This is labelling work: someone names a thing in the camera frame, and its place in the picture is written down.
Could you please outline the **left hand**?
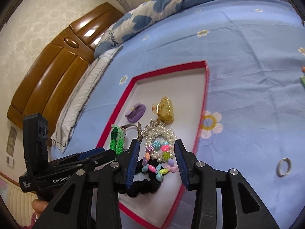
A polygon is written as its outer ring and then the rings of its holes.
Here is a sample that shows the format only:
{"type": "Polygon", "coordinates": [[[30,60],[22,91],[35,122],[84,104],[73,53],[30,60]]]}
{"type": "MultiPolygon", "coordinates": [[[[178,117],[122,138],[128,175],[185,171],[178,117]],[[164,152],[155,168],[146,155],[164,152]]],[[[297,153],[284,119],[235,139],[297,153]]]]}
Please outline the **left hand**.
{"type": "Polygon", "coordinates": [[[32,208],[35,212],[36,218],[38,219],[40,217],[40,215],[44,212],[44,210],[46,209],[46,207],[48,206],[48,202],[40,200],[38,198],[34,199],[31,202],[32,208]]]}

